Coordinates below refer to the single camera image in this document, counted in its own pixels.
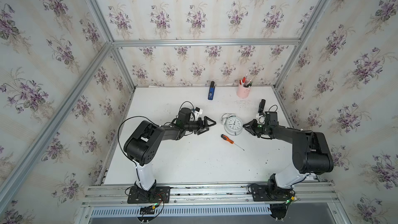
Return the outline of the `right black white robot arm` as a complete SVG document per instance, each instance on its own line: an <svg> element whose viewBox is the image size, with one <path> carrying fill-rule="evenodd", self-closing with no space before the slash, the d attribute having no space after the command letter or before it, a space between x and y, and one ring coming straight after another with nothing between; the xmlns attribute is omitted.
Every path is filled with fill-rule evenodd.
<svg viewBox="0 0 398 224"><path fill-rule="evenodd" d="M258 123L255 119L243 125L257 138L281 140L292 145L292 165L270 176L266 186L251 187L254 200L289 201L294 186L311 174L333 171L334 162L325 136L321 132L283 127L271 121Z"/></svg>

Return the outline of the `white twin bell alarm clock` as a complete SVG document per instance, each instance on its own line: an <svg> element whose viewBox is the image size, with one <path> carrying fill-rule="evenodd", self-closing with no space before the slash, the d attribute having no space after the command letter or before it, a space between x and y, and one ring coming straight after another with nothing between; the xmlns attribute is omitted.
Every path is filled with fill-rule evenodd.
<svg viewBox="0 0 398 224"><path fill-rule="evenodd" d="M243 122L235 114L223 114L221 122L226 133L229 135L237 136L243 131Z"/></svg>

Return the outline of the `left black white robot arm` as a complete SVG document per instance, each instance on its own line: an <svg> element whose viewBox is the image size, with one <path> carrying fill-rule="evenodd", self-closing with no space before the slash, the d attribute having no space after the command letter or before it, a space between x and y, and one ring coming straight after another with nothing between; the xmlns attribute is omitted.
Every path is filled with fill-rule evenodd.
<svg viewBox="0 0 398 224"><path fill-rule="evenodd" d="M208 117L191 120L190 117L177 117L167 125L157 125L147 117L135 129L123 146L119 146L128 160L135 165L137 181L135 187L145 193L153 194L156 189L156 179L153 175L152 160L162 141L178 141L187 132L201 135L209 131L217 123Z"/></svg>

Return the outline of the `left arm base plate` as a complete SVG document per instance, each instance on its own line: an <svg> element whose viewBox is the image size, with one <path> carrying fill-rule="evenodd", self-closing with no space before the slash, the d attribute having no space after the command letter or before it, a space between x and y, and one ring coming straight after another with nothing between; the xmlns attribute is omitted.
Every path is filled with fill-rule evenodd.
<svg viewBox="0 0 398 224"><path fill-rule="evenodd" d="M152 187L149 191L145 191L137 185L128 189L127 203L169 203L171 195L171 187Z"/></svg>

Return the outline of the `orange handled screwdriver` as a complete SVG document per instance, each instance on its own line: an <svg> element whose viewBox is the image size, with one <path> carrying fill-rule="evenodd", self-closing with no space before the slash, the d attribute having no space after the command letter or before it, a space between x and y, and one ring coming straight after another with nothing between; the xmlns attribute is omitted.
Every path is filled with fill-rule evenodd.
<svg viewBox="0 0 398 224"><path fill-rule="evenodd" d="M237 145L233 140L231 140L229 137L227 137L226 135L222 134L221 138L227 142L229 142L230 144L236 145L237 147L239 147L240 149L244 150L242 147L240 147L239 145Z"/></svg>

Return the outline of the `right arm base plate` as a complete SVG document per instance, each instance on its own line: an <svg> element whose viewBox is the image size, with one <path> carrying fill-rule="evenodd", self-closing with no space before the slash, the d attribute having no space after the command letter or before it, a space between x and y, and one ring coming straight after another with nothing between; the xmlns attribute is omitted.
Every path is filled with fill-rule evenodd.
<svg viewBox="0 0 398 224"><path fill-rule="evenodd" d="M281 201L290 202L295 197L295 191L291 189L280 189L276 186L250 184L248 192L255 202Z"/></svg>

